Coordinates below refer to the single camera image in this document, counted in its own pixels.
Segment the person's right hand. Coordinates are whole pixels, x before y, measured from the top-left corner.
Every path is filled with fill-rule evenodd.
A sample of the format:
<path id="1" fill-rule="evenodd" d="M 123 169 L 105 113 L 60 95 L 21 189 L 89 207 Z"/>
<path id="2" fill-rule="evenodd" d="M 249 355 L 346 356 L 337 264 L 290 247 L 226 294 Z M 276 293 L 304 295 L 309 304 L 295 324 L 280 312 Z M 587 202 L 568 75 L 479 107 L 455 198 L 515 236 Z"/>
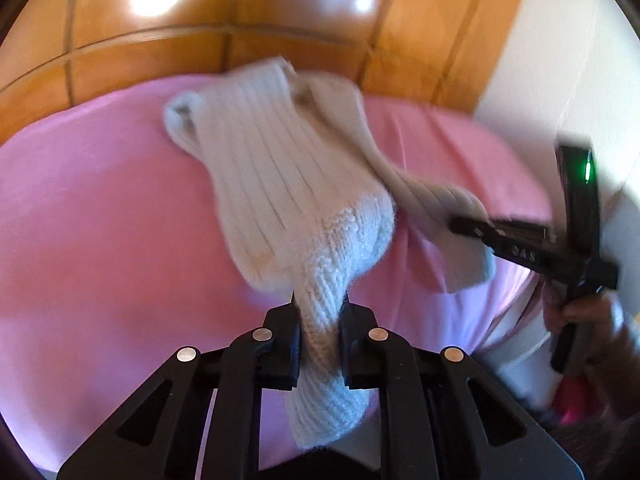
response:
<path id="1" fill-rule="evenodd" d="M 596 365 L 618 354 L 633 356 L 639 351 L 638 326 L 626 315 L 615 292 L 597 292 L 568 304 L 562 304 L 561 292 L 560 284 L 544 281 L 544 326 L 554 336 L 570 324 L 587 330 L 582 344 L 585 350 L 570 359 L 574 367 Z"/>

